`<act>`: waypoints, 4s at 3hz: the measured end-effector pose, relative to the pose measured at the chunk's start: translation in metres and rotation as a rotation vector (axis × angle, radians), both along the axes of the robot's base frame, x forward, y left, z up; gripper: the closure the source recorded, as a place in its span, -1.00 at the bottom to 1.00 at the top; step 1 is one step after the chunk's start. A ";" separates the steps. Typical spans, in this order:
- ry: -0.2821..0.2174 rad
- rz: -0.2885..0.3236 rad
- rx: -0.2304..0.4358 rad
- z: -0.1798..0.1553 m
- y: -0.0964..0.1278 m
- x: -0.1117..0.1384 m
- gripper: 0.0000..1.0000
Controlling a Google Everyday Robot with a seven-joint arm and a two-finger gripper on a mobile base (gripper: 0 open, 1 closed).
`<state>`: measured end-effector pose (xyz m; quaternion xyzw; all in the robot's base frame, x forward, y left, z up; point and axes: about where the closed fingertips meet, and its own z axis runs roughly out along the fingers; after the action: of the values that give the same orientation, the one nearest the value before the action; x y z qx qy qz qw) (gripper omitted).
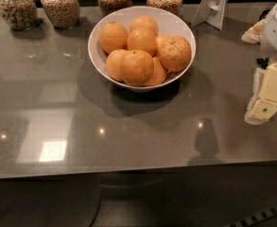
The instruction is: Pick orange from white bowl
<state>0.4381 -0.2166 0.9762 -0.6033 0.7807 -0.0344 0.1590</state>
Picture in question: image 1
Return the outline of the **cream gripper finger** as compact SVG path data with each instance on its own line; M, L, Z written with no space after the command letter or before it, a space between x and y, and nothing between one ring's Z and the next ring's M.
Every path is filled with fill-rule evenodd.
M247 31L244 32L244 34L241 37L241 40L249 44L259 43L264 22L265 20L262 19L256 24L254 24L252 27L250 27Z
M277 113L277 61L266 69L256 69L252 92L245 121L251 125L261 125Z

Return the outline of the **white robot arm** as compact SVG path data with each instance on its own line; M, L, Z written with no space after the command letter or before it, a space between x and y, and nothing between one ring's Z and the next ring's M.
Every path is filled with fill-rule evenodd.
M245 121L252 125L268 122L277 113L277 3L265 19L250 27L241 40L260 43L261 52L268 57L268 66L258 66L253 76L253 96L245 113Z

